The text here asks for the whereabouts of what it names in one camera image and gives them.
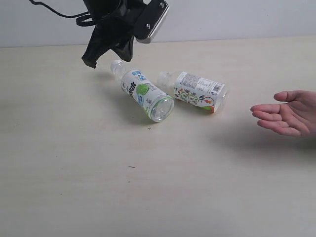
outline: bottle bottom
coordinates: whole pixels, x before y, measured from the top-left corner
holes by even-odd
[[[164,98],[156,103],[151,112],[151,119],[154,122],[165,120],[172,112],[174,101],[172,98]]]

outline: plastic bottle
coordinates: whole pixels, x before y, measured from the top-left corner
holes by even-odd
[[[115,60],[111,71],[120,81],[122,90],[137,101],[152,121],[161,122],[171,114],[174,107],[172,97],[148,81],[140,70]]]
[[[226,85],[186,72],[161,72],[157,86],[173,98],[210,110],[211,113],[222,111],[228,98]]]

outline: beige table surface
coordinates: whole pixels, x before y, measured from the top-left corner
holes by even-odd
[[[226,83],[224,111],[176,103],[152,124],[85,46],[0,49],[1,237],[315,237],[316,141],[250,107],[316,90],[316,37],[136,44],[156,81]]]

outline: hand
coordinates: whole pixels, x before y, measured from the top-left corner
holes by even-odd
[[[316,92],[284,91],[274,96],[283,104],[256,105],[251,108],[258,125],[280,135],[316,135]]]

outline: finger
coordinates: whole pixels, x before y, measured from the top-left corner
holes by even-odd
[[[270,104],[270,105],[255,105],[251,108],[251,111],[262,111],[269,114],[278,114],[280,112],[280,105]]]
[[[289,127],[289,125],[286,123],[286,122],[283,122],[283,121],[265,121],[265,120],[259,120],[257,122],[257,124],[260,126],[260,127],[263,127],[263,128],[266,128],[266,129],[269,129],[269,130],[273,130],[277,127],[283,127],[283,128],[287,128]]]
[[[275,94],[274,98],[275,100],[281,101],[281,102],[290,102],[295,100],[302,91],[300,90],[293,90],[293,91],[283,91],[280,93]]]
[[[282,121],[282,116],[279,114],[269,114],[262,111],[254,111],[252,115],[256,118],[266,121]]]
[[[301,132],[293,127],[275,127],[272,131],[282,136],[302,137]]]

